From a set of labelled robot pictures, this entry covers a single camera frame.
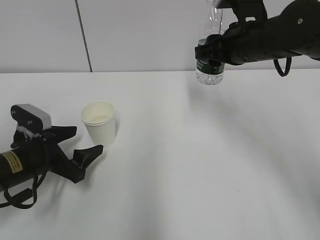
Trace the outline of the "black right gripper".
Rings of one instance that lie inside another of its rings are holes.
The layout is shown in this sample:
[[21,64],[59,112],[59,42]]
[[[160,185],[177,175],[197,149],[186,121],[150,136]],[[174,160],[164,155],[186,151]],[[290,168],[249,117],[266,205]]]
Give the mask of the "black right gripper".
[[222,63],[242,65],[247,62],[241,47],[240,38],[248,39],[251,29],[263,25],[267,11],[262,0],[234,0],[232,11],[237,21],[221,34],[211,34],[198,41],[194,49],[195,59],[208,61],[212,66]]

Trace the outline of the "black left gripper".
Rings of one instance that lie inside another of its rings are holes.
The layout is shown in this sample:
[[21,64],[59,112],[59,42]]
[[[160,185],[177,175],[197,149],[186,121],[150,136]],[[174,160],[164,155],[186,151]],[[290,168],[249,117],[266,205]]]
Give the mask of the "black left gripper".
[[35,176],[52,172],[78,183],[85,178],[86,169],[104,150],[99,144],[86,149],[75,149],[68,159],[59,143],[73,138],[76,126],[52,126],[34,136],[16,130],[9,151],[9,182],[20,184]]

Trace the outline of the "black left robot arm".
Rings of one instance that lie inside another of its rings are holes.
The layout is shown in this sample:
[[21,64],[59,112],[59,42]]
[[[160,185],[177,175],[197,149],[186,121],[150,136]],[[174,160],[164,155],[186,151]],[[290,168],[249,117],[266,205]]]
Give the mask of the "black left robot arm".
[[17,186],[43,172],[52,172],[75,184],[82,181],[86,169],[103,153],[104,146],[76,149],[72,159],[68,159],[59,143],[76,133],[76,126],[52,126],[36,134],[18,126],[11,150],[0,154],[0,190]]

